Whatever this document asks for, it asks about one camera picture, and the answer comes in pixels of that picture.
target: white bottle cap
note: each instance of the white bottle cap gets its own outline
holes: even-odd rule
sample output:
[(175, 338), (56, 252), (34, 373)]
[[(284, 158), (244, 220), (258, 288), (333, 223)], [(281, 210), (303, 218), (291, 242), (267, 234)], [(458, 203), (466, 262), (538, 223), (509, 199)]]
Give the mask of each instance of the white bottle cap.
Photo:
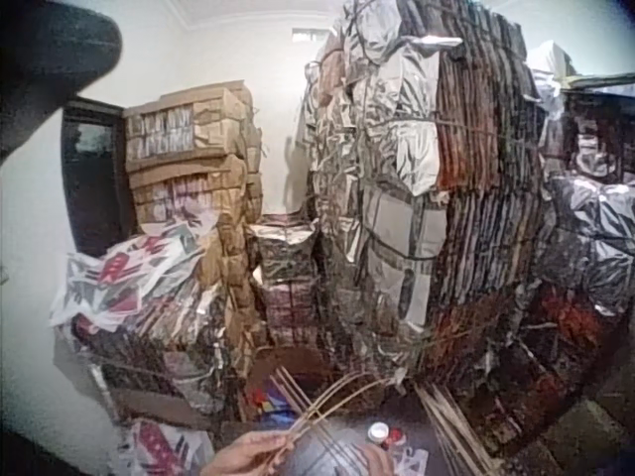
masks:
[(368, 439), (375, 444), (382, 444), (388, 438), (390, 428), (386, 423), (378, 421), (370, 425), (368, 428)]

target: black object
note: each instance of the black object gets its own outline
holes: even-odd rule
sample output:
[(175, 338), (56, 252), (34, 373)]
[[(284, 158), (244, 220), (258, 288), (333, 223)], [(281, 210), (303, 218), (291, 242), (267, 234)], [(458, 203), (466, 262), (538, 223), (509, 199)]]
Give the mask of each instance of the black object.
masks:
[(0, 165), (78, 92), (110, 71), (121, 34), (109, 18), (44, 0), (0, 0)]

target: hand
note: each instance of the hand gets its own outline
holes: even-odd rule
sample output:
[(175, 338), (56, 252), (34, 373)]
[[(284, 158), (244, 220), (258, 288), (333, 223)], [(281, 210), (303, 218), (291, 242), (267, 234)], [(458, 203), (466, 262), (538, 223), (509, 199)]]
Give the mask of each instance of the hand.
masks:
[[(393, 458), (375, 444), (355, 445), (368, 462), (368, 476), (394, 476)], [(349, 476), (343, 468), (337, 468), (338, 476)]]
[(287, 431), (252, 431), (243, 434), (226, 448), (218, 451), (200, 476), (261, 476), (275, 474), (282, 459), (275, 461), (269, 473), (265, 467), (271, 453), (287, 446), (291, 450)]

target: storage room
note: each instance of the storage room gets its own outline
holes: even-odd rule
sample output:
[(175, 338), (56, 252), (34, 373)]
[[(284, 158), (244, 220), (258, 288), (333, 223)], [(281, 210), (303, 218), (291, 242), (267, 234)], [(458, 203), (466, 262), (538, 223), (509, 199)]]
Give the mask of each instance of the storage room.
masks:
[(635, 9), (2, 5), (3, 474), (635, 474)]

